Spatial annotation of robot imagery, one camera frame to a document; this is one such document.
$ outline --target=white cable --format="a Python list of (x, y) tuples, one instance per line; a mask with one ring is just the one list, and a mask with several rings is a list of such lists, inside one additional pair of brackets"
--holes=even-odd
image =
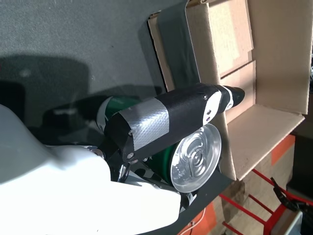
[(189, 227), (188, 229), (186, 229), (185, 231), (183, 231), (181, 234), (179, 235), (183, 235), (185, 234), (186, 232), (188, 232), (189, 230), (192, 230), (194, 227), (196, 227), (198, 224), (200, 224), (200, 222), (202, 221), (202, 219), (204, 218), (204, 214), (205, 214), (205, 208), (203, 209), (203, 213), (202, 213), (202, 216), (201, 218), (199, 219), (199, 221), (197, 223), (195, 223), (193, 226)]

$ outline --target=can lid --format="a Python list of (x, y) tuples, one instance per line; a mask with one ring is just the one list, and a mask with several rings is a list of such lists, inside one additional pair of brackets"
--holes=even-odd
[(171, 181), (179, 192), (199, 189), (213, 174), (221, 155), (218, 129), (207, 124), (182, 139), (173, 154)]

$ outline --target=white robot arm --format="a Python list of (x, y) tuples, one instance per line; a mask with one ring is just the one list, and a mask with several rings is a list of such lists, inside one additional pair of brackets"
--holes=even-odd
[(178, 193), (130, 176), (112, 182), (107, 163), (82, 146), (42, 145), (0, 105), (0, 234), (127, 235), (177, 220)]

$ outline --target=screw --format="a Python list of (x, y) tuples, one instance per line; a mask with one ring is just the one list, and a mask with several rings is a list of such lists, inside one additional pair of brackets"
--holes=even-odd
[(134, 156), (134, 153), (130, 153), (129, 155), (127, 155), (127, 159), (130, 159)]

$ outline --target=cardboard flap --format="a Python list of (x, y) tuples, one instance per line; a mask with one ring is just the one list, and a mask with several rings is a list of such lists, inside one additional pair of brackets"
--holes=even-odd
[(215, 52), (209, 22), (209, 5), (201, 4), (186, 9), (190, 37), (202, 83), (219, 84)]
[(162, 39), (160, 32), (157, 27), (157, 17), (153, 17), (148, 20), (148, 25), (151, 33), (151, 38), (153, 40), (153, 44), (156, 50), (156, 54), (158, 57), (158, 62), (160, 65), (160, 68), (162, 70), (163, 79), (165, 81), (166, 90), (169, 92), (171, 90), (174, 90), (174, 83), (172, 79), (172, 73), (170, 71), (170, 68), (168, 67), (165, 52), (162, 44)]
[(254, 105), (228, 124), (237, 179), (242, 180), (304, 117)]
[(226, 111), (226, 121), (230, 123), (255, 104), (255, 61), (224, 77), (221, 85), (239, 87), (245, 91), (243, 101)]
[(207, 17), (219, 74), (248, 63), (253, 44), (246, 0), (214, 1)]
[(256, 60), (256, 103), (307, 113), (312, 0), (248, 0)]
[(236, 180), (236, 173), (228, 140), (228, 130), (225, 113), (217, 115), (210, 123), (216, 126), (216, 128), (219, 130), (222, 139), (221, 160), (219, 164), (220, 171), (228, 178)]

